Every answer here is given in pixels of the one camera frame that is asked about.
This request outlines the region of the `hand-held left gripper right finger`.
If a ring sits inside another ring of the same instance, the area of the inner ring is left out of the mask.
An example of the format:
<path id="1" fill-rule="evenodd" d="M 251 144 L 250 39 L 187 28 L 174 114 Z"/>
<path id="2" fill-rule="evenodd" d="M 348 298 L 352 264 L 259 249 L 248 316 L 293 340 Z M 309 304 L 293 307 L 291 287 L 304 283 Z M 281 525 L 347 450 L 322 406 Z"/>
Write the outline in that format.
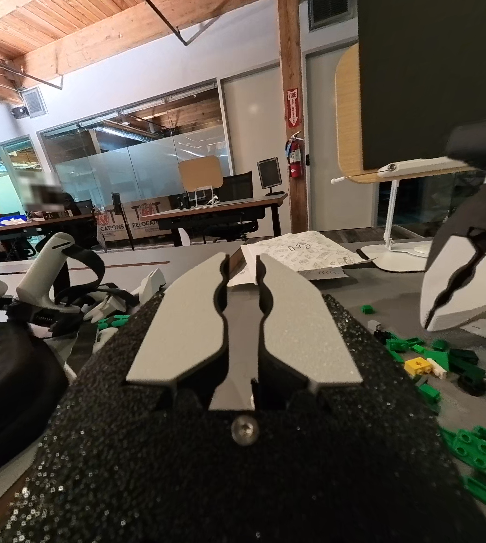
<path id="1" fill-rule="evenodd" d="M 299 393 L 358 387 L 363 378 L 321 292 L 298 272 L 267 254 L 256 258 L 262 318 L 258 410 L 284 410 Z"/>

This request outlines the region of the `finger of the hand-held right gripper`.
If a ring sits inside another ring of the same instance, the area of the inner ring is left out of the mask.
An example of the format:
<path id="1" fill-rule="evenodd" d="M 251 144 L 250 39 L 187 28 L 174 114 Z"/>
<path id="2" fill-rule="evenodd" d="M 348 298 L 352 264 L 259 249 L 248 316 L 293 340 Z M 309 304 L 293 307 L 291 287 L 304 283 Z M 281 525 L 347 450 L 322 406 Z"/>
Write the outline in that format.
<path id="1" fill-rule="evenodd" d="M 478 314 L 453 283 L 462 272 L 471 270 L 476 256 L 477 248 L 470 239 L 451 236 L 429 266 L 420 297 L 420 323 L 425 330 L 450 329 Z"/>
<path id="2" fill-rule="evenodd" d="M 429 331 L 441 331 L 465 325 L 486 312 L 486 256 L 477 264 L 473 277 L 457 289 L 450 299 L 434 309 Z"/>

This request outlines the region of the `grey desk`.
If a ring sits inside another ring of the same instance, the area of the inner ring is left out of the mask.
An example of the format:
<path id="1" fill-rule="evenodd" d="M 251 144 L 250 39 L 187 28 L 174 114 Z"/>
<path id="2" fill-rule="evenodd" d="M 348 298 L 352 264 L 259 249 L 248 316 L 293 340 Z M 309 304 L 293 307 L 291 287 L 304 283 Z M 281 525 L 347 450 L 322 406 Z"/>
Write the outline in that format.
<path id="1" fill-rule="evenodd" d="M 223 252 L 234 255 L 240 242 L 195 245 L 191 247 L 165 247 L 135 252 L 116 251 L 102 254 L 106 263 L 106 279 L 122 288 L 132 290 L 142 278 L 159 268 L 167 284 L 171 284 L 192 267 L 213 254 Z M 320 280 L 315 285 L 323 293 L 331 294 L 358 319 L 367 325 L 376 319 L 385 329 L 402 337 L 419 336 L 446 339 L 458 348 L 474 350 L 486 368 L 486 339 L 463 329 L 440 333 L 427 333 L 420 327 L 419 302 L 422 273 L 388 273 L 374 265 L 360 264 L 346 269 L 347 277 Z M 258 338 L 258 292 L 254 285 L 240 285 L 228 292 L 227 318 L 230 325 L 231 352 L 235 350 L 235 368 L 231 367 L 227 382 L 215 393 L 214 408 L 240 408 L 249 406 L 250 379 L 256 371 L 256 354 L 251 345 Z M 432 386 L 441 391 L 439 422 L 452 430 L 486 427 L 486 394 L 472 397 L 458 388 L 454 377 L 433 379 Z M 23 486 L 22 475 L 30 466 L 35 448 L 30 446 L 16 459 L 0 469 L 0 521 L 8 511 L 9 503 Z"/>

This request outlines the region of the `brown office desk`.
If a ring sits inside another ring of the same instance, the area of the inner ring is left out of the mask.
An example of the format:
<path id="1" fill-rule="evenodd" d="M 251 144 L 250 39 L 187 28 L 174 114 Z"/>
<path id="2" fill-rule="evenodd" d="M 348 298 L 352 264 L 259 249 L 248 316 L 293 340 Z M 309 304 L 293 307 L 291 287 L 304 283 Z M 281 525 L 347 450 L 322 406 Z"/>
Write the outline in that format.
<path id="1" fill-rule="evenodd" d="M 287 197 L 287 193 L 279 193 L 273 196 L 234 200 L 213 206 L 169 210 L 143 216 L 143 219 L 157 222 L 161 230 L 169 230 L 174 246 L 181 247 L 183 241 L 180 229 L 230 223 L 234 219 L 261 220 L 265 218 L 265 210 L 270 208 L 273 236 L 278 237 L 281 235 L 279 208 Z"/>
<path id="2" fill-rule="evenodd" d="M 29 243 L 30 238 L 43 236 L 48 238 L 58 232 L 74 236 L 76 241 L 97 236 L 97 220 L 94 214 L 64 216 L 52 219 L 32 219 L 14 225 L 0 226 L 0 253 L 8 260 L 24 259 L 36 254 Z"/>

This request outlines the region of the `white desk lamp board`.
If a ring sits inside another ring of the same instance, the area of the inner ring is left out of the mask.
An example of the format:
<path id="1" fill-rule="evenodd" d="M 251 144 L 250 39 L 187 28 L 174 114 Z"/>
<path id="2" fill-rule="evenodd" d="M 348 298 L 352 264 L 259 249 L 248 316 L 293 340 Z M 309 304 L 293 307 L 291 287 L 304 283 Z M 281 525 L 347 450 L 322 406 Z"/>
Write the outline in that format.
<path id="1" fill-rule="evenodd" d="M 336 68 L 341 175 L 379 187 L 387 220 L 427 240 L 484 181 L 484 173 L 427 167 L 418 177 L 381 168 L 445 156 L 452 130 L 486 118 L 486 1 L 356 1 L 356 45 Z"/>

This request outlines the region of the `white plastic part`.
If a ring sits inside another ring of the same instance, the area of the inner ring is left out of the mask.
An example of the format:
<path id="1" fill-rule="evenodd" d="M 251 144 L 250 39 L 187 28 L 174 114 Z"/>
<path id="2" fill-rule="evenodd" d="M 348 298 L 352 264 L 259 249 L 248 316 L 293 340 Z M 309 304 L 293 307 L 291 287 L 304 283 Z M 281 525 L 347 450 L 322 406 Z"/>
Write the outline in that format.
<path id="1" fill-rule="evenodd" d="M 156 293 L 166 285 L 165 277 L 160 268 L 155 268 L 141 281 L 132 294 L 138 298 L 139 305 L 147 303 Z"/>

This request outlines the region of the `white printed paper bag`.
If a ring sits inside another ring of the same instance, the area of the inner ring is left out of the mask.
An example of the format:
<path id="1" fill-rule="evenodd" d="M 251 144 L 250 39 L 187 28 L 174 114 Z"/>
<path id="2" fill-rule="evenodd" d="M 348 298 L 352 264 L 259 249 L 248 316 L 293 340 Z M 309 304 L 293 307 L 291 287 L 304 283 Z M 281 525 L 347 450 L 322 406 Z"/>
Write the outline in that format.
<path id="1" fill-rule="evenodd" d="M 246 265 L 230 279 L 229 287 L 248 283 L 256 285 L 256 259 L 261 255 L 272 257 L 310 281 L 346 277 L 344 268 L 370 261 L 316 231 L 284 234 L 242 245 L 241 250 Z"/>

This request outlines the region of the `yellow brick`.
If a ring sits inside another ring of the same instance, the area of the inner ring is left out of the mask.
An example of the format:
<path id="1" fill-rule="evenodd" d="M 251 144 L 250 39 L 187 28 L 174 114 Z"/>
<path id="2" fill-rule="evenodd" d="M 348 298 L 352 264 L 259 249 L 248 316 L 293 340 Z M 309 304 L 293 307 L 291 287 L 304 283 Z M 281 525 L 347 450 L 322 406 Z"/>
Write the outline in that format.
<path id="1" fill-rule="evenodd" d="M 422 376 L 433 372 L 433 366 L 427 359 L 416 357 L 408 359 L 403 364 L 403 369 L 410 377 Z"/>

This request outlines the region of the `black office chair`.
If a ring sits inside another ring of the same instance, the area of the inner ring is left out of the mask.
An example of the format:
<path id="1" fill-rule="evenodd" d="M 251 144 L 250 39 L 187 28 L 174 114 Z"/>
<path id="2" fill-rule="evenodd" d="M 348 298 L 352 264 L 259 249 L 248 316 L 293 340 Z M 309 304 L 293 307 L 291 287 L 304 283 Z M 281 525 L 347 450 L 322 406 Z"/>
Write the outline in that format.
<path id="1" fill-rule="evenodd" d="M 223 185 L 214 190 L 220 203 L 226 203 L 235 200 L 253 198 L 252 172 L 224 177 Z M 261 218 L 261 210 L 234 210 L 221 213 L 217 221 L 207 225 L 203 230 L 203 241 L 206 237 L 213 238 L 213 242 L 226 240 L 232 242 L 235 240 L 244 240 L 247 234 L 258 230 L 258 219 Z"/>

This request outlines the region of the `wooden-backed screen on stand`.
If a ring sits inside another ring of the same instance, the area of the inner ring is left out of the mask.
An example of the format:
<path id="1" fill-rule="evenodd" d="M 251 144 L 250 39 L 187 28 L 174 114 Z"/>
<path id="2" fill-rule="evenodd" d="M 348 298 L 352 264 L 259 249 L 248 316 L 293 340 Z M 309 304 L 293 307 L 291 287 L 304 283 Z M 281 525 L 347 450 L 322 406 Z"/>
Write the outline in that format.
<path id="1" fill-rule="evenodd" d="M 199 207 L 198 192 L 209 192 L 214 197 L 213 189 L 224 184 L 220 160 L 209 155 L 202 158 L 184 160 L 179 163 L 179 175 L 190 200 Z"/>

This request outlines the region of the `small black monitor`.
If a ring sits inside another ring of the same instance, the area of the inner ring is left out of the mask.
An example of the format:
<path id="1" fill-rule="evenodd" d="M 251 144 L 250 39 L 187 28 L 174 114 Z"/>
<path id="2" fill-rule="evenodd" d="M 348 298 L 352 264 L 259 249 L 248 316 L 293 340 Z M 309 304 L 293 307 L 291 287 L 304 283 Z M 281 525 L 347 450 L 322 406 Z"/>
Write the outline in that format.
<path id="1" fill-rule="evenodd" d="M 257 168 L 260 178 L 261 188 L 268 190 L 265 198 L 284 194 L 284 191 L 274 192 L 272 189 L 282 185 L 279 160 L 277 157 L 265 159 L 257 162 Z"/>

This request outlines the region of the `red fire extinguisher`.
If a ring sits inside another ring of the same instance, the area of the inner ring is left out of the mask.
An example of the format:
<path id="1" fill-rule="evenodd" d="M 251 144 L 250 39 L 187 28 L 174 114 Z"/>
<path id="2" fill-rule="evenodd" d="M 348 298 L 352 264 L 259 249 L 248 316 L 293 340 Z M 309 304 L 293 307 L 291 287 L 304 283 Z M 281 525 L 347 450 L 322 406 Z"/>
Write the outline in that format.
<path id="1" fill-rule="evenodd" d="M 292 134 L 285 144 L 288 177 L 298 179 L 303 176 L 305 149 L 304 139 L 300 137 L 301 131 Z"/>

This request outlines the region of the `black ribbed object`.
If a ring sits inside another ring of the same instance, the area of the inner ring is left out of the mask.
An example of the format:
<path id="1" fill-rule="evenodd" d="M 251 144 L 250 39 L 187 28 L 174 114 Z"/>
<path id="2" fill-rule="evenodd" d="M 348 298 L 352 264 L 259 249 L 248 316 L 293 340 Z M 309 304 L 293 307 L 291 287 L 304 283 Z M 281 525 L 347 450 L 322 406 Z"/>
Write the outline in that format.
<path id="1" fill-rule="evenodd" d="M 42 339 L 24 325 L 0 322 L 0 468 L 41 437 L 68 386 Z"/>

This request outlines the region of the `red wall sign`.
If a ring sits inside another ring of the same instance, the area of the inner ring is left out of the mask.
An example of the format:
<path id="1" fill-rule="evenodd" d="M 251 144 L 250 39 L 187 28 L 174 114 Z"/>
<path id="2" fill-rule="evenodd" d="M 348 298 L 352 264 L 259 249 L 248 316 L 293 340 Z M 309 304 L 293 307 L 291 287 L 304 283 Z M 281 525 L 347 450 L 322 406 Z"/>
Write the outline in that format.
<path id="1" fill-rule="evenodd" d="M 300 90 L 298 87 L 286 91 L 287 127 L 297 128 L 301 125 Z"/>

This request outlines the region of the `wooden post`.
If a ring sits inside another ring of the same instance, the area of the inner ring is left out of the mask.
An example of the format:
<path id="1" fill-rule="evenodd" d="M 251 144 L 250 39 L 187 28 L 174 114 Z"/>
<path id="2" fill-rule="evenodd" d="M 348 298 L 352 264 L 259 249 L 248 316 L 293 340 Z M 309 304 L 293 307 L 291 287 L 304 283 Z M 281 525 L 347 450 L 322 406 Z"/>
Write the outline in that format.
<path id="1" fill-rule="evenodd" d="M 285 108 L 285 140 L 297 131 L 301 131 L 300 137 L 304 139 L 304 117 L 303 117 L 303 85 L 301 67 L 301 30 L 300 30 L 300 2 L 299 1 L 277 1 L 277 19 L 279 30 L 279 57 L 282 80 L 282 101 Z M 298 87 L 300 90 L 301 125 L 297 128 L 287 127 L 287 106 L 286 91 Z M 308 220 L 308 198 L 307 179 L 305 173 L 305 162 L 303 176 L 298 179 L 288 178 L 288 196 L 290 204 L 291 231 L 300 233 L 307 231 Z"/>

